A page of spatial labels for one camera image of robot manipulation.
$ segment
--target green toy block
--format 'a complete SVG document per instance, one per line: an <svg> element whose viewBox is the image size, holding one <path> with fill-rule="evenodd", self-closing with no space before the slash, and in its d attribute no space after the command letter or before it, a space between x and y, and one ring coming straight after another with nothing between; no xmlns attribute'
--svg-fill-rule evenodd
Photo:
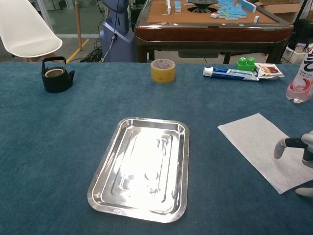
<svg viewBox="0 0 313 235"><path fill-rule="evenodd" d="M236 69L253 72L255 70L254 62L255 59L253 57L248 58L248 60L244 57L241 57L236 63Z"/></svg>

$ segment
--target plastic bottle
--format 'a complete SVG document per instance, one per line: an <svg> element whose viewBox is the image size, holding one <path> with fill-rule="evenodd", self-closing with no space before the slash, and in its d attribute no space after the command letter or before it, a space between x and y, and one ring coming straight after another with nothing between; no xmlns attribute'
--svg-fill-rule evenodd
<svg viewBox="0 0 313 235"><path fill-rule="evenodd" d="M308 50L298 74L290 82L286 90L286 98L293 99L294 103L302 103L309 100L313 95L313 48Z"/></svg>

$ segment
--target blue felt table surface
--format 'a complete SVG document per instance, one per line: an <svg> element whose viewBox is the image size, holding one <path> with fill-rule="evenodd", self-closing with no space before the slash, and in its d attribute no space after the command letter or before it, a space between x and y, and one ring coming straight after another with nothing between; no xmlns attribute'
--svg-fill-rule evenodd
<svg viewBox="0 0 313 235"><path fill-rule="evenodd" d="M50 94L40 63L0 63L0 234L313 234L313 200L294 189L279 195L217 128L259 112L289 136L313 130L313 100L285 98L299 66L278 65L286 77L260 82L204 78L203 67L178 64L175 82L160 85L150 64L72 63L73 87ZM101 213L87 202L126 117L189 127L188 204L174 223Z"/></svg>

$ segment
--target white chair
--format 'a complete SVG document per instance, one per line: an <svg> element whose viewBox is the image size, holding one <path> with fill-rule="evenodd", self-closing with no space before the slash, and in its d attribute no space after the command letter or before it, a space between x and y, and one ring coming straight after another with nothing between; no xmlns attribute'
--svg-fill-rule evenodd
<svg viewBox="0 0 313 235"><path fill-rule="evenodd" d="M62 46L28 0L0 0L0 37L4 48L24 61L55 56Z"/></svg>

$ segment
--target tray rim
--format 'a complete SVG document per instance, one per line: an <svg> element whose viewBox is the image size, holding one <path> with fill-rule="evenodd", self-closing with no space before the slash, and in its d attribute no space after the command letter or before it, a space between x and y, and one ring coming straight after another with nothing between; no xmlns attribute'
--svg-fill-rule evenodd
<svg viewBox="0 0 313 235"><path fill-rule="evenodd" d="M118 136L118 133L120 132L121 126L124 122L129 121L131 119L135 120L141 120L141 121L150 121L150 122L158 122L158 123L172 123L172 124L178 124L183 127L185 134L184 134L184 148L183 148L183 166L182 166L182 184L181 184L181 204L178 208L178 210L173 214L168 215L160 215L160 214L153 214L150 211L146 211L144 214L143 211L140 211L138 213L138 210L136 209L128 209L120 207L117 209L114 206L109 205L99 205L95 202L93 199L93 189L98 181L99 175L103 169L103 167L108 163L109 159L108 156L110 155L110 152L112 150L112 147L114 146L116 142L116 138ZM87 199L89 205L95 209L96 211L100 212L106 212L111 214L118 214L126 217L132 217L137 219L143 219L148 221L154 221L154 222L161 222L161 223L171 223L174 222L182 217L182 215L185 213L187 208L187 193L188 193L188 162L189 162L189 128L186 124L180 122L180 121L174 121L174 120L163 120L163 119L154 119L154 118L143 118L143 117L127 117L122 119L118 125L115 128L115 131L111 137L111 140L106 148L106 151L104 152L104 155L99 163L99 166L93 176L93 179L90 183L90 186L88 188L87 192Z"/></svg>

